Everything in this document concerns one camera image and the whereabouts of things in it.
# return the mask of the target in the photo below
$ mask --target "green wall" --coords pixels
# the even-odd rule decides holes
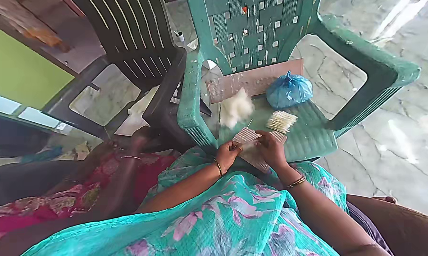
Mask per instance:
[[[41,109],[73,76],[0,30],[0,96]]]

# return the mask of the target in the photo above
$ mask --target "dark brown plastic chair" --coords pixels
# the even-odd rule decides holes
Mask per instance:
[[[102,126],[69,108],[69,104],[110,64],[142,91],[160,85],[143,114],[143,119],[173,148],[184,152],[194,146],[176,121],[177,107],[170,100],[182,80],[186,64],[184,48],[173,45],[164,7],[159,0],[75,0],[90,20],[106,55],[93,61],[45,106],[44,112],[102,139],[109,137],[127,118],[127,104],[107,125]]]

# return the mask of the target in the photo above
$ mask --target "pink fabric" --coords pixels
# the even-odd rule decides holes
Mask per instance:
[[[133,195],[141,204],[148,190],[157,184],[158,175],[176,158],[157,154],[141,154],[137,165],[139,172]],[[111,176],[119,166],[119,156],[110,154],[102,160],[83,184],[46,197],[28,197],[0,206],[0,238],[7,232],[41,222],[68,218],[91,209],[101,189],[108,186]]]

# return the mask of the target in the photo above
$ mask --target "chair leg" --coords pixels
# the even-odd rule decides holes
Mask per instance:
[[[211,116],[212,115],[212,111],[208,108],[208,106],[206,106],[205,102],[200,98],[200,112]]]

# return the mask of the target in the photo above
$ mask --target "person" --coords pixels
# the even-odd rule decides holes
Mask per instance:
[[[115,137],[116,141],[103,142],[82,161],[1,166],[0,239],[19,229],[32,232],[33,225],[52,224],[53,220],[68,227],[72,217],[77,219],[87,212],[96,218],[111,218],[136,210],[157,183],[159,173],[176,158],[171,154],[142,153],[166,147],[149,127],[128,138]],[[131,165],[124,156],[137,161]]]
[[[346,213],[336,178],[312,162],[287,164],[283,145],[256,132],[271,175],[233,165],[242,151],[236,142],[221,145],[215,158],[194,147],[159,175],[134,214],[88,212],[33,225],[1,239],[0,255],[389,255]],[[135,161],[126,158],[123,167]],[[285,189],[269,185],[277,178]],[[110,212],[99,201],[93,208]],[[80,225],[64,229],[68,221]]]

